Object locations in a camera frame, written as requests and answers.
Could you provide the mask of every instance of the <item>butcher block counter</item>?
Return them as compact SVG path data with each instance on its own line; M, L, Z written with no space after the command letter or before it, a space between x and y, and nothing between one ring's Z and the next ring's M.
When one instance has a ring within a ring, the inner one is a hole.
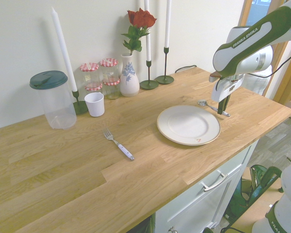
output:
M239 88L226 109L231 117L201 107L219 120L217 139L177 144L159 132L159 114L199 99L217 103L208 72L172 76L172 84L105 100L104 115L78 115L68 130L53 130L44 115L1 128L0 233L125 233L291 116ZM134 161L104 137L105 127Z

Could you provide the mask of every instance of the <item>plate rim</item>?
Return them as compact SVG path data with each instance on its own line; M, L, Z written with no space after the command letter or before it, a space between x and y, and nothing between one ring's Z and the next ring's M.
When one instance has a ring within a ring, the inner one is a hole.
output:
M210 115L214 116L214 118L216 119L216 121L218 122L218 125L219 125L219 132L218 132L218 134L216 135L216 137L213 138L212 140L207 141L207 142L204 142L204 143L187 144L187 143L178 142L178 141L176 141L176 140L174 140L174 139L168 137L166 134L164 134L164 133L162 132L162 130L160 129L160 126L159 126L159 119L160 119L162 113L165 112L167 109L175 108L175 107L182 107L182 106L193 107L193 108L196 108L196 109L199 109L199 110L204 111L206 114L210 114ZM217 139L218 136L219 136L220 133L221 133L221 124L220 124L220 122L218 121L218 119L215 117L215 115L211 114L210 112L208 112L208 111L206 111L205 109L202 109L202 108L200 108L200 107L198 107L198 106L187 105L187 104L184 104L184 105L175 105L175 106L171 106L171 107L169 107L169 108L164 109L164 110L159 114L159 116L157 117L156 125L157 125L158 130L160 131L160 133L161 133L164 137L166 137L167 139L169 139L169 140L171 140L171 141L173 141L173 142L175 142L175 143L178 143L178 144L181 144L181 145L186 145L186 146L201 146L201 145L208 144L208 143L210 143L210 142L213 142L215 139Z

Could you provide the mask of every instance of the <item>blue floral pattern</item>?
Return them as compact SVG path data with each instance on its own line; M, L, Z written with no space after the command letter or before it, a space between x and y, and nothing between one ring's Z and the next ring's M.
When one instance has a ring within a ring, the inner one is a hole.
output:
M126 85L127 85L127 82L131 80L131 76L129 74L135 75L135 70L134 70L134 67L132 67L132 62L128 62L128 65L126 65L126 67L123 69L122 74L123 76L126 77Z

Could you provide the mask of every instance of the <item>dark green lid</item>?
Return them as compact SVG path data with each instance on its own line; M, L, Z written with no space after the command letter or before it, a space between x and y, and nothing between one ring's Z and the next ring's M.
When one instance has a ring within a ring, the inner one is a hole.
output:
M45 71L34 75L30 79L30 87L38 90L51 89L64 84L67 80L68 77L61 71Z

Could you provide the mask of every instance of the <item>glass jar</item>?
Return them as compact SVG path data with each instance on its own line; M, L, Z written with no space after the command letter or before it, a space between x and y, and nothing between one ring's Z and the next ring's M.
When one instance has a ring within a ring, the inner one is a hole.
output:
M120 97L120 79L114 83L108 83L103 81L103 84L106 87L106 97L110 100L115 100Z
M114 58L106 58L100 61L103 84L106 88L106 97L115 100L120 97L120 78L118 75L118 61Z
M84 88L86 92L101 92L102 82L99 78L99 65L97 63L84 63L80 66L80 70L83 74Z

